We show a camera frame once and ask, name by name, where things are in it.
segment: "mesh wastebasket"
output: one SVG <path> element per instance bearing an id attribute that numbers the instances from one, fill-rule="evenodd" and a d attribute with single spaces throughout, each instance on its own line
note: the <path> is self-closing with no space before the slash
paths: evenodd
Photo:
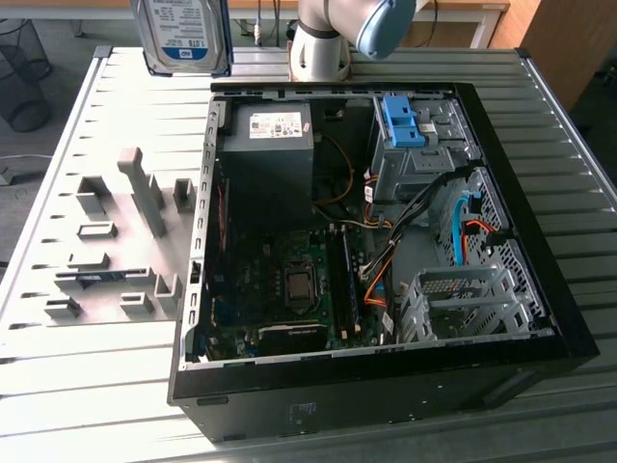
<path id="1" fill-rule="evenodd" d="M 8 52 L 18 49 L 37 79 L 42 79 L 51 72 L 51 64 L 30 19 L 0 19 L 0 46 L 8 47 L 5 56 L 9 61 L 12 57 Z"/>
<path id="2" fill-rule="evenodd" d="M 14 131 L 29 132 L 41 127 L 49 118 L 49 104 L 39 86 L 41 73 L 48 71 L 44 71 L 38 58 L 31 62 L 24 52 L 21 45 L 26 43 L 23 41 L 25 30 L 16 41 L 5 41 L 9 34 L 1 34 L 0 32 L 0 117 L 9 123 Z"/>

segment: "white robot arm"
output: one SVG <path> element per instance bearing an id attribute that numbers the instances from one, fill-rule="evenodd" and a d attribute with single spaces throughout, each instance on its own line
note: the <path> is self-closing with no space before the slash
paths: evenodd
<path id="1" fill-rule="evenodd" d="M 347 42 L 371 60 L 388 57 L 415 12 L 416 0 L 301 0 L 289 57 L 294 78 L 308 82 L 345 79 L 349 73 Z"/>

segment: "desk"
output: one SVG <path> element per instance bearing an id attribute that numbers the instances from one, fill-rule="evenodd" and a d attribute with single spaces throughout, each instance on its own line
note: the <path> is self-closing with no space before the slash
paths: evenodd
<path id="1" fill-rule="evenodd" d="M 273 19 L 272 2 L 263 0 L 261 16 Z M 228 0 L 229 15 L 234 19 L 255 17 L 256 0 Z M 298 0 L 281 1 L 281 19 L 297 17 Z M 499 15 L 507 11 L 508 0 L 440 0 L 440 22 L 474 23 L 471 48 L 486 48 Z M 431 23 L 434 2 L 428 3 L 414 21 Z M 0 17 L 30 19 L 132 19 L 128 0 L 0 0 Z"/>
<path id="2" fill-rule="evenodd" d="M 210 79 L 152 77 L 139 48 L 103 56 L 91 63 L 0 285 L 3 461 L 617 461 L 617 196 L 531 62 L 505 50 L 402 50 L 383 63 L 353 53 L 356 80 L 476 86 L 601 356 L 487 413 L 215 449 L 166 403 L 173 321 L 41 326 L 36 293 L 54 287 L 54 269 L 33 265 L 69 253 L 83 216 L 72 215 L 72 178 L 113 167 L 108 147 L 118 145 L 143 147 L 162 188 L 199 175 Z M 284 51 L 240 48 L 235 57 L 230 79 L 287 79 Z M 118 237 L 132 232 L 119 228 Z M 112 318 L 118 308 L 100 309 Z"/>

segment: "power supply label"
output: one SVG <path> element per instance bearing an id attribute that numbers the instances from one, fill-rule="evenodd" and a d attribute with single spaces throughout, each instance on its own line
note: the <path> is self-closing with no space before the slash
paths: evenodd
<path id="1" fill-rule="evenodd" d="M 253 113 L 249 138 L 302 137 L 300 113 Z"/>
<path id="2" fill-rule="evenodd" d="M 175 60 L 201 60 L 208 52 L 200 0 L 148 0 L 159 46 Z"/>

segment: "white label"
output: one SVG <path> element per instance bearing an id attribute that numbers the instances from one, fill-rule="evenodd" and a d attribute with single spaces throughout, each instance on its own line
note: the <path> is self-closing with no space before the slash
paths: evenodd
<path id="1" fill-rule="evenodd" d="M 417 126 L 422 133 L 437 133 L 437 128 L 433 123 L 419 123 Z"/>
<path id="2" fill-rule="evenodd" d="M 302 137 L 302 118 L 300 113 L 253 113 L 249 137 Z"/>
<path id="3" fill-rule="evenodd" d="M 384 324 L 388 332 L 392 334 L 392 330 L 394 329 L 394 322 L 386 312 L 384 312 L 384 316 L 382 316 L 382 323 Z"/>
<path id="4" fill-rule="evenodd" d="M 180 59 L 193 59 L 190 48 L 207 48 L 199 0 L 149 0 L 159 46 L 178 49 Z"/>
<path id="5" fill-rule="evenodd" d="M 370 186 L 364 187 L 364 200 L 367 203 L 373 203 L 373 189 Z"/>

